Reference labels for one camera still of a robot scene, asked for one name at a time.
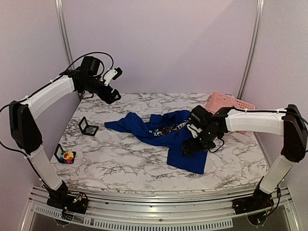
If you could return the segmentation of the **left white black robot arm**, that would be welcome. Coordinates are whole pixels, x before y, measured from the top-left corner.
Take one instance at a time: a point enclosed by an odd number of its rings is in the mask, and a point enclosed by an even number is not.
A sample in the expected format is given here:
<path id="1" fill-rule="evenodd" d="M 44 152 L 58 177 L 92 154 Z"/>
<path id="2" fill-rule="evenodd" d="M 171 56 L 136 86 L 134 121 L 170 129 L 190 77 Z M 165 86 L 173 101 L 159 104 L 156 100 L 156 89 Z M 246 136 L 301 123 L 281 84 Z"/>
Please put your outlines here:
<path id="1" fill-rule="evenodd" d="M 96 94 L 107 104 L 121 98 L 118 90 L 109 85 L 110 81 L 122 75 L 121 68 L 111 66 L 107 71 L 98 74 L 103 63 L 93 57 L 92 52 L 81 56 L 80 59 L 82 62 L 77 69 L 72 70 L 68 67 L 41 89 L 19 101 L 11 102 L 8 106 L 11 137 L 19 147 L 18 151 L 25 156 L 45 187 L 55 192 L 52 199 L 61 209 L 70 207 L 71 197 L 64 193 L 67 191 L 66 184 L 54 171 L 45 153 L 42 134 L 36 120 L 49 107 L 73 92 L 87 91 Z"/>

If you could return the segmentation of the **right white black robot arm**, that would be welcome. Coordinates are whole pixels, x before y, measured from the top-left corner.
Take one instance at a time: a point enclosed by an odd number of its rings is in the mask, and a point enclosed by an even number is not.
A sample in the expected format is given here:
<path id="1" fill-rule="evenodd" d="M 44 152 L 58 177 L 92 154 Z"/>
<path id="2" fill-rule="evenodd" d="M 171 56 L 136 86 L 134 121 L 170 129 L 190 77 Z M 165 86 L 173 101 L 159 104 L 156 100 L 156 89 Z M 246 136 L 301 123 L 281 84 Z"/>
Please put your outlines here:
<path id="1" fill-rule="evenodd" d="M 280 155 L 260 180 L 257 193 L 249 198 L 249 206 L 259 210 L 267 203 L 271 194 L 292 167 L 307 153 L 307 121 L 294 104 L 283 109 L 249 110 L 235 107 L 222 107 L 215 114 L 201 106 L 191 110 L 188 123 L 198 131 L 192 138 L 182 142 L 184 156 L 200 151 L 212 151 L 214 140 L 222 140 L 226 133 L 248 131 L 273 134 L 283 138 Z"/>

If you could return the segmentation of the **blue printed t-shirt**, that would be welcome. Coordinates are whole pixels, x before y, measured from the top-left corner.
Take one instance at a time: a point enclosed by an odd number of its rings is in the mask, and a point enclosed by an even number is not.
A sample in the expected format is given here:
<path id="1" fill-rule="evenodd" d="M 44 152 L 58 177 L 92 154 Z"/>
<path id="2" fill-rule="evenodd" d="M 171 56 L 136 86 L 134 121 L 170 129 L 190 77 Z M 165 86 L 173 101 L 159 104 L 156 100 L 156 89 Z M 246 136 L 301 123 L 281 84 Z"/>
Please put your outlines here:
<path id="1" fill-rule="evenodd" d="M 185 157 L 182 142 L 192 138 L 187 129 L 188 110 L 174 111 L 163 115 L 152 114 L 145 122 L 136 113 L 130 112 L 118 121 L 106 122 L 104 126 L 118 132 L 131 133 L 143 143 L 167 147 L 167 164 L 195 174 L 204 174 L 207 151 Z"/>

